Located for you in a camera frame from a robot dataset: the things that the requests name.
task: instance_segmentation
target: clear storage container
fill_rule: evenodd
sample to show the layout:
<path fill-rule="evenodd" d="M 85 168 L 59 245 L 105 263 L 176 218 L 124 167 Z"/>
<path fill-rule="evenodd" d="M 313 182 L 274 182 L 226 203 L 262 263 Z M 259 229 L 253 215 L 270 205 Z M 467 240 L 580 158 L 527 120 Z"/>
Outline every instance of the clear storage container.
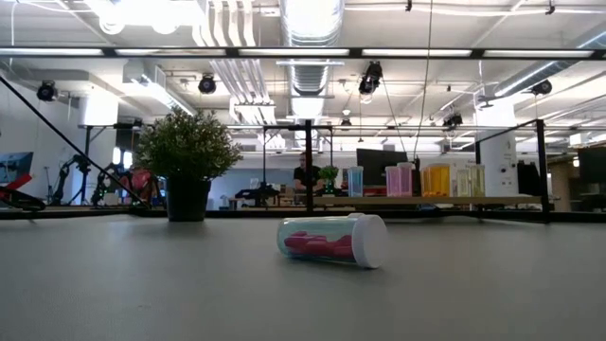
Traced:
<path fill-rule="evenodd" d="M 288 218 L 277 229 L 277 247 L 287 257 L 381 266 L 386 255 L 387 228 L 377 215 Z"/>
<path fill-rule="evenodd" d="M 484 166 L 473 165 L 470 171 L 472 173 L 472 196 L 486 196 L 486 190 L 484 188 Z"/>
<path fill-rule="evenodd" d="M 427 166 L 422 171 L 423 196 L 450 196 L 451 168 L 445 164 Z"/>
<path fill-rule="evenodd" d="M 456 171 L 456 196 L 468 197 L 472 195 L 470 170 Z"/>
<path fill-rule="evenodd" d="M 350 197 L 364 196 L 364 167 L 357 166 L 348 170 L 348 194 Z"/>
<path fill-rule="evenodd" d="M 385 167 L 387 196 L 400 196 L 400 169 L 396 166 Z"/>
<path fill-rule="evenodd" d="M 413 165 L 408 162 L 398 164 L 400 170 L 400 196 L 413 195 Z"/>

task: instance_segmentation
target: small plant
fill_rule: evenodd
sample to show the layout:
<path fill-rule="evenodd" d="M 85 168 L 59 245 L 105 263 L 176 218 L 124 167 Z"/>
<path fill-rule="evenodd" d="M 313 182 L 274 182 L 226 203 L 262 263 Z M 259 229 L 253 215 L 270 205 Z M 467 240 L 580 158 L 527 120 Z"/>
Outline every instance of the small plant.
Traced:
<path fill-rule="evenodd" d="M 325 166 L 320 170 L 320 178 L 324 180 L 334 181 L 339 174 L 339 169 L 334 166 Z"/>
<path fill-rule="evenodd" d="M 210 181 L 241 159 L 240 146 L 214 113 L 191 116 L 179 107 L 143 131 L 134 155 L 137 166 L 190 181 Z"/>

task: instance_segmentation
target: black pole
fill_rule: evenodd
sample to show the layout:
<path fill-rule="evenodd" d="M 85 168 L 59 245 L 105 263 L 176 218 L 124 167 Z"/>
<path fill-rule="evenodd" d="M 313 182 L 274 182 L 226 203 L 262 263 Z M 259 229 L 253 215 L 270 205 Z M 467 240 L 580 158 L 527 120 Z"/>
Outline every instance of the black pole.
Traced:
<path fill-rule="evenodd" d="M 91 147 L 91 131 L 93 127 L 86 127 L 86 142 L 84 143 L 84 155 L 88 158 L 88 153 Z M 82 171 L 82 186 L 80 187 L 80 205 L 84 203 L 84 198 L 86 197 L 86 175 L 88 175 L 88 170 Z"/>
<path fill-rule="evenodd" d="M 547 189 L 547 150 L 545 148 L 545 123 L 537 120 L 537 140 L 539 142 L 539 175 L 541 181 L 541 206 L 544 221 L 549 223 L 549 191 Z"/>
<path fill-rule="evenodd" d="M 265 129 L 265 127 L 263 127 L 263 186 L 265 186 L 265 133 L 267 132 L 267 129 Z"/>
<path fill-rule="evenodd" d="M 332 128 L 330 128 L 330 165 L 332 166 Z"/>
<path fill-rule="evenodd" d="M 307 191 L 307 211 L 313 212 L 313 160 L 312 121 L 305 120 L 305 189 Z"/>
<path fill-rule="evenodd" d="M 98 170 L 100 170 L 103 174 L 105 174 L 106 176 L 108 176 L 111 179 L 113 179 L 114 182 L 116 182 L 116 184 L 118 186 L 120 186 L 123 189 L 125 189 L 129 194 L 132 195 L 133 198 L 135 198 L 136 200 L 138 200 L 139 203 L 141 203 L 141 204 L 145 205 L 147 208 L 149 208 L 149 206 L 143 202 L 143 200 L 141 199 L 141 197 L 139 197 L 138 195 L 136 195 L 136 193 L 134 193 L 130 188 L 127 188 L 126 186 L 122 185 L 122 183 L 120 183 L 119 181 L 117 181 L 114 178 L 114 176 L 112 176 L 112 174 L 110 174 L 109 172 L 107 172 L 106 170 L 104 170 L 103 167 L 101 167 L 97 162 L 91 160 L 90 157 L 88 157 L 87 155 L 85 155 L 80 150 L 80 148 L 78 148 L 78 146 L 76 146 L 74 144 L 74 142 L 70 141 L 69 138 L 67 138 L 67 136 L 65 136 L 52 123 L 50 123 L 50 121 L 48 119 L 46 119 L 46 117 L 44 115 L 42 115 L 42 113 L 38 109 L 36 109 L 36 107 L 34 107 L 25 97 L 23 97 L 23 95 L 21 95 L 19 93 L 19 91 L 17 91 L 17 89 L 15 89 L 14 86 L 12 86 L 9 83 L 9 81 L 5 80 L 4 77 L 0 76 L 0 82 L 2 82 L 10 90 L 11 93 L 13 93 L 20 101 L 22 101 L 26 105 L 26 107 L 29 108 L 29 110 L 31 110 L 32 113 L 34 113 L 42 122 L 44 122 L 45 125 L 48 128 L 50 128 L 50 130 L 52 130 L 53 132 L 55 132 L 55 134 L 57 134 L 63 141 L 65 141 L 65 143 L 67 143 L 71 148 L 73 148 L 74 151 L 76 151 L 78 154 L 84 156 L 84 158 L 86 159 L 86 161 L 90 162 L 91 165 L 95 166 L 95 168 L 97 168 Z"/>
<path fill-rule="evenodd" d="M 476 165 L 482 164 L 482 154 L 480 154 L 480 143 L 481 142 L 475 142 L 475 164 Z"/>

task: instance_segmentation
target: gray table surface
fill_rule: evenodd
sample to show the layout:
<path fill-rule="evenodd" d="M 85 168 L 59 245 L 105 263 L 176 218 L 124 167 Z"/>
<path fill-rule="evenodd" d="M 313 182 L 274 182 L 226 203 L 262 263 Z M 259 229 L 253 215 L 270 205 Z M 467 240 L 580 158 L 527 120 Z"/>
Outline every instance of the gray table surface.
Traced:
<path fill-rule="evenodd" d="M 389 224 L 382 269 L 278 220 L 0 221 L 0 340 L 606 340 L 606 228 Z"/>

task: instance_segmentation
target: ceiling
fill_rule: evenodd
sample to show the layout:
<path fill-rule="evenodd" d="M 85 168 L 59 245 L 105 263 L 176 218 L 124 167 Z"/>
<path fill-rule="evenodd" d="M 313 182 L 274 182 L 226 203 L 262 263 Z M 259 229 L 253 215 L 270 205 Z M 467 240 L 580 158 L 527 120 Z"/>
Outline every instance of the ceiling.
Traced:
<path fill-rule="evenodd" d="M 118 35 L 105 35 L 98 29 L 95 13 L 66 13 L 58 1 L 31 1 L 34 5 L 0 0 L 0 45 L 118 45 L 118 46 L 194 46 L 190 27 L 180 27 L 170 35 L 154 32 L 150 27 L 126 27 Z M 510 11 L 520 0 L 441 0 L 436 9 L 467 12 Z M 82 1 L 65 1 L 71 9 L 88 9 Z M 414 7 L 428 9 L 430 1 L 414 1 Z M 342 46 L 398 46 L 398 47 L 500 47 L 500 48 L 561 48 L 571 47 L 579 36 L 590 30 L 606 31 L 606 15 L 563 13 L 565 9 L 606 11 L 603 0 L 559 0 L 556 12 L 519 16 L 475 17 L 434 13 L 429 38 L 430 14 L 422 11 L 406 12 L 387 8 L 384 0 L 347 0 L 339 45 Z M 255 39 L 259 45 L 283 45 L 278 1 L 258 0 L 253 17 Z M 525 0 L 517 11 L 546 10 L 546 0 Z M 0 60 L 7 68 L 7 61 Z M 13 61 L 31 73 L 32 70 L 83 70 L 113 86 L 128 98 L 130 109 L 120 111 L 122 116 L 137 116 L 153 120 L 167 113 L 167 108 L 154 99 L 136 96 L 132 85 L 123 82 L 123 67 L 127 60 L 49 60 L 19 59 Z M 393 124 L 394 118 L 403 126 L 441 124 L 447 113 L 440 112 L 445 104 L 458 98 L 455 109 L 462 113 L 465 124 L 473 124 L 473 97 L 462 92 L 478 90 L 506 80 L 535 62 L 529 61 L 381 61 L 383 84 L 376 90 L 369 104 L 361 104 L 357 85 L 369 60 L 346 60 L 334 66 L 330 77 L 328 98 L 322 120 L 339 124 L 342 111 L 350 110 L 351 122 L 363 125 Z M 230 95 L 218 81 L 213 95 L 201 95 L 197 90 L 203 73 L 212 73 L 208 60 L 145 60 L 149 68 L 159 66 L 167 74 L 169 87 L 192 107 L 216 109 L 225 123 L 233 123 L 227 113 Z M 605 62 L 582 62 L 549 78 L 553 91 L 544 98 L 514 95 L 516 119 L 519 122 L 536 117 L 574 109 L 580 103 L 606 95 Z M 290 114 L 290 88 L 285 67 L 275 60 L 261 60 L 261 69 L 271 99 L 276 105 L 276 118 Z M 20 74 L 27 80 L 27 72 Z M 425 96 L 423 85 L 427 83 Z M 70 84 L 63 91 L 78 92 Z M 596 119 L 606 114 L 603 104 L 588 110 L 564 116 L 555 123 L 573 125 Z"/>

